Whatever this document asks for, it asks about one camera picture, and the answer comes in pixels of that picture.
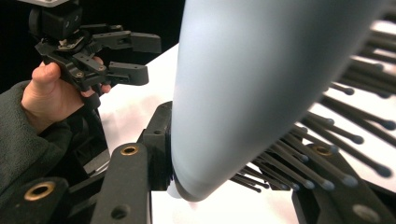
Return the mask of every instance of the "brass grommet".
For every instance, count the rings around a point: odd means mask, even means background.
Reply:
[[[331,156],[332,155],[332,152],[325,147],[312,147],[312,149],[314,149],[319,155],[322,155],[322,156]]]
[[[121,154],[124,156],[132,156],[137,151],[139,151],[139,147],[125,147],[121,150]]]
[[[38,183],[26,191],[24,199],[26,201],[37,201],[47,197],[54,189],[55,183],[52,181]]]

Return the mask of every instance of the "black background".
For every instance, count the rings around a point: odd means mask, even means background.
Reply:
[[[121,24],[125,30],[159,35],[163,51],[172,48],[179,37],[184,0],[79,0],[83,24]],[[41,59],[36,41],[29,35],[28,19],[32,5],[16,0],[0,3],[0,92],[31,78]],[[158,55],[130,49],[99,52],[105,64],[146,64]]]

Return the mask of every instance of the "hand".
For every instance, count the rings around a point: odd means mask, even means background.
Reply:
[[[74,86],[60,79],[61,69],[56,63],[40,64],[32,74],[32,81],[26,87],[21,100],[30,124],[37,133],[43,132],[52,123],[66,119],[84,104],[81,95],[89,97],[94,92],[78,92]],[[104,93],[110,92],[109,85],[103,85]]]

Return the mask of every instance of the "grey sleeve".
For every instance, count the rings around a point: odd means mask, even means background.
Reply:
[[[66,123],[37,136],[21,108],[22,82],[0,94],[0,207],[21,185],[42,177],[67,150],[72,134]]]

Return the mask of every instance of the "grey tube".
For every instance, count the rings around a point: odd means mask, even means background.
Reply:
[[[201,201],[286,133],[384,3],[187,0],[172,115],[180,195]]]

